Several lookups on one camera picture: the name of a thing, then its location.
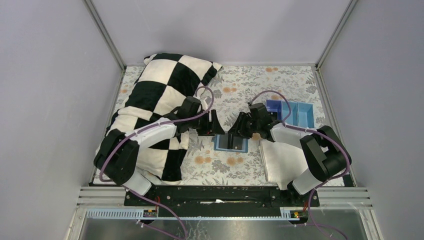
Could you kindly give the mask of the aluminium frame rail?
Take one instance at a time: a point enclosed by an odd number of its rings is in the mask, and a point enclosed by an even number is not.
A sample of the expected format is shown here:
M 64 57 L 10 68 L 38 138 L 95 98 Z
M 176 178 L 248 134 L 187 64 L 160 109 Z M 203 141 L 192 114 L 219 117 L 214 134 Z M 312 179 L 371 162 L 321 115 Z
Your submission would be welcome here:
M 158 186 L 168 209 L 118 186 L 83 186 L 69 240 L 381 240 L 364 187 L 323 187 L 311 208 L 276 187 Z

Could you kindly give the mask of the blue card holder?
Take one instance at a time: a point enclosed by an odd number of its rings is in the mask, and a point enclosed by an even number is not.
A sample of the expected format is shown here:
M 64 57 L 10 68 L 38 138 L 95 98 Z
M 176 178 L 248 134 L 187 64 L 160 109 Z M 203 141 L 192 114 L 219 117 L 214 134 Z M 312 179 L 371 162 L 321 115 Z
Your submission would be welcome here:
M 214 137 L 215 151 L 247 153 L 248 139 L 235 136 L 233 134 L 218 134 Z

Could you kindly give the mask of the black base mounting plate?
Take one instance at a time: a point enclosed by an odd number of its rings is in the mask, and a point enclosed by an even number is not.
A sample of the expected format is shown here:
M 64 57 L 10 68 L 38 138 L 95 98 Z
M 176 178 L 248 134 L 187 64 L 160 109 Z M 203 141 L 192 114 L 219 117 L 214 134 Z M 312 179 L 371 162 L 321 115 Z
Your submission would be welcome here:
M 276 186 L 153 186 L 145 195 L 183 217 L 279 217 L 281 208 L 303 210 L 307 195 L 294 198 Z

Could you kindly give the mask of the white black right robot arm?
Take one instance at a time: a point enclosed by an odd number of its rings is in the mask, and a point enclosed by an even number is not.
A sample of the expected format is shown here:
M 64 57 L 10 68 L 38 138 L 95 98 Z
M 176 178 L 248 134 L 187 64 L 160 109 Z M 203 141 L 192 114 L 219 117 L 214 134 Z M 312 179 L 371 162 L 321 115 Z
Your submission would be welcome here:
M 259 134 L 269 142 L 302 151 L 307 168 L 287 184 L 291 195 L 304 196 L 329 180 L 348 173 L 352 159 L 330 126 L 304 128 L 287 124 L 272 116 L 262 103 L 250 105 L 249 110 L 249 113 L 239 113 L 229 134 L 244 139 Z

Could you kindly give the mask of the blue three-compartment tray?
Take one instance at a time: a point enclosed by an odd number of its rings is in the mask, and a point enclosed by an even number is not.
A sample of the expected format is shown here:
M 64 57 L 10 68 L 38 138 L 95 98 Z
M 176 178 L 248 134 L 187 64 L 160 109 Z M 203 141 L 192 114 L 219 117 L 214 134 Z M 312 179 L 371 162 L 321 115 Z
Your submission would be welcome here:
M 289 114 L 289 106 L 291 115 L 286 119 L 286 123 L 302 128 L 314 128 L 314 108 L 313 104 L 304 102 L 291 102 L 287 104 L 284 100 L 270 100 L 265 102 L 267 111 L 278 112 L 278 118 L 272 117 L 273 120 L 283 120 Z

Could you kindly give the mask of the floral table cloth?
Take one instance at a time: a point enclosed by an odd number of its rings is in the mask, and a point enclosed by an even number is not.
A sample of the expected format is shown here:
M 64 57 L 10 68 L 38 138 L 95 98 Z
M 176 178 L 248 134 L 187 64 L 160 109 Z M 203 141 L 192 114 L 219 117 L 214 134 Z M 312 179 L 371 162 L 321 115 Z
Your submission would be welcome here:
M 311 66 L 223 66 L 209 83 L 213 108 L 223 129 L 228 130 L 247 102 L 288 99 L 311 104 L 313 123 L 326 123 L 313 68 Z M 265 186 L 260 156 L 260 137 L 254 134 L 247 152 L 214 150 L 213 138 L 187 134 L 188 149 L 181 165 L 183 185 Z

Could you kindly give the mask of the black credit card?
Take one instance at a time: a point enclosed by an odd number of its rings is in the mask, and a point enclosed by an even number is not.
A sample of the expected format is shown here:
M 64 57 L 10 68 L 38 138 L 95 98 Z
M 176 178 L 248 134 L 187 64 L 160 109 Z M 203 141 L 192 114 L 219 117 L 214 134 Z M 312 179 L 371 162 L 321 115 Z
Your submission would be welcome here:
M 229 142 L 228 134 L 219 134 L 216 136 L 216 148 L 220 150 L 227 150 Z

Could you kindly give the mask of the black white checkered pillow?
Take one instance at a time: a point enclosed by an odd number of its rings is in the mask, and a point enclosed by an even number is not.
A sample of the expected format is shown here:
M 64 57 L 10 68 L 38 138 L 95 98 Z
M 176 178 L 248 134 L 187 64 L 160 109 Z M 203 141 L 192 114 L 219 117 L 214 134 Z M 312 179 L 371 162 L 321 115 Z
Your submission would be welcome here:
M 179 53 L 156 53 L 144 58 L 145 68 L 112 116 L 106 132 L 129 132 L 147 126 L 180 107 L 186 97 L 201 94 L 222 65 Z M 187 154 L 189 133 L 162 140 L 139 152 L 136 166 L 165 184 L 178 185 Z

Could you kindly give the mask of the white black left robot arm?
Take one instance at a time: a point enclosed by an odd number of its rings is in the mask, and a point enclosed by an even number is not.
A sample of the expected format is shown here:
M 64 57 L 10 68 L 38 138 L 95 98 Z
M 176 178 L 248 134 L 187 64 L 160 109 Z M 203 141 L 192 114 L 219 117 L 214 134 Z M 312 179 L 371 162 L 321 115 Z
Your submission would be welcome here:
M 153 184 L 137 171 L 139 153 L 189 129 L 196 130 L 200 136 L 225 133 L 219 123 L 217 111 L 203 109 L 199 99 L 188 96 L 181 106 L 144 127 L 127 132 L 111 130 L 101 142 L 93 164 L 116 185 L 143 196 Z

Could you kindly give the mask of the white folded towel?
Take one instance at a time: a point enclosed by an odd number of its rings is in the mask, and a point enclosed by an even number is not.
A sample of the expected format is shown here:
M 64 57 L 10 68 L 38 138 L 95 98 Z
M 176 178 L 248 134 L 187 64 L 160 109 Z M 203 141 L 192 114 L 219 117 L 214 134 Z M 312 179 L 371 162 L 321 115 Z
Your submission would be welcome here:
M 296 146 L 262 140 L 259 150 L 266 181 L 282 191 L 308 168 L 303 151 Z

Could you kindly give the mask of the dark grey credit card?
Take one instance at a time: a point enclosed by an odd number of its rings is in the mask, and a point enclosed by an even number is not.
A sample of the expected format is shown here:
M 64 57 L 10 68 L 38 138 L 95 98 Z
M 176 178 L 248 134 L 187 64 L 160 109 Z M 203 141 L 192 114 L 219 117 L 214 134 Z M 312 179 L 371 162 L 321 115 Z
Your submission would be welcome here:
M 242 150 L 244 147 L 244 139 L 234 136 L 231 140 L 231 148 L 233 150 Z

